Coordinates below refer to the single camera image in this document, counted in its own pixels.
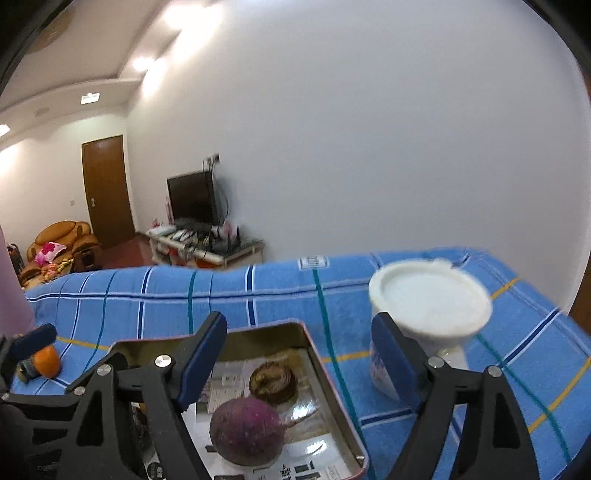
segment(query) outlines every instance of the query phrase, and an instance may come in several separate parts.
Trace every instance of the pink curtain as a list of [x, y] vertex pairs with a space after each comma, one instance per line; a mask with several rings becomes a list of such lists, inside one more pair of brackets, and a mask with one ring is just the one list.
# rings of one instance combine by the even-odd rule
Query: pink curtain
[[0, 227], [0, 335], [25, 333], [33, 327], [34, 315], [14, 273]]

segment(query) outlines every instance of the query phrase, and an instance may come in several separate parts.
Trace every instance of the cable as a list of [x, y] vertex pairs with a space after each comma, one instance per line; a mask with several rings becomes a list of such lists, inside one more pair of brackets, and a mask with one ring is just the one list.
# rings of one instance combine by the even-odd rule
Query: cable
[[220, 197], [223, 198], [224, 202], [226, 203], [226, 215], [224, 216], [224, 221], [228, 218], [228, 215], [230, 215], [230, 203], [228, 202], [228, 197], [226, 196], [226, 192], [224, 192], [224, 189], [222, 188], [221, 184], [216, 180], [215, 174], [214, 174], [214, 169], [215, 169], [216, 164], [212, 164], [212, 180], [214, 185], [216, 186], [216, 188], [219, 190], [220, 192]]

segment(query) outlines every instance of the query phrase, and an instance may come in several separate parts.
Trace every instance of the blue striped blanket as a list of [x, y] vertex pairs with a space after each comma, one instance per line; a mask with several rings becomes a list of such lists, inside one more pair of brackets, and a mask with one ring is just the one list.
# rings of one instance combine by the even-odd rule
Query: blue striped blanket
[[[366, 443], [368, 478], [383, 479], [414, 418], [407, 406], [372, 386], [368, 283], [389, 262], [438, 257], [474, 275], [491, 293], [491, 321], [465, 349], [469, 366], [503, 368], [529, 425], [541, 478], [554, 479], [591, 431], [591, 340], [506, 265], [471, 249], [314, 257], [225, 273], [145, 267], [68, 275], [27, 293], [36, 322], [57, 328], [61, 373], [51, 381], [15, 381], [13, 389], [59, 394], [114, 342], [192, 333], [214, 310], [230, 328], [297, 318], [325, 357]], [[454, 415], [437, 479], [447, 478], [452, 467], [462, 415]]]

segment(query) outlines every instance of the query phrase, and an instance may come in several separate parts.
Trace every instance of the ceiling vent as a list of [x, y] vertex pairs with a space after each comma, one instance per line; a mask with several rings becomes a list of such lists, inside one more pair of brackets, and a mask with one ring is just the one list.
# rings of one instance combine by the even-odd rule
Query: ceiling vent
[[63, 33], [68, 29], [70, 24], [72, 23], [72, 18], [74, 18], [75, 9], [71, 5], [63, 10], [53, 22], [51, 22], [46, 28], [39, 34], [39, 36], [29, 48], [27, 54], [35, 53], [39, 50], [43, 50], [45, 47], [48, 47], [52, 43], [54, 43], [58, 38], [60, 38]]

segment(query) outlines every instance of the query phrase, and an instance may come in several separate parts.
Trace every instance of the orange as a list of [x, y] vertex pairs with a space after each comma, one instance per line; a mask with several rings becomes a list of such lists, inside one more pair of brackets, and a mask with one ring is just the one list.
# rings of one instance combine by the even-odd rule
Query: orange
[[31, 357], [31, 362], [35, 369], [44, 377], [54, 378], [60, 372], [60, 356], [57, 354], [53, 345], [42, 348]]

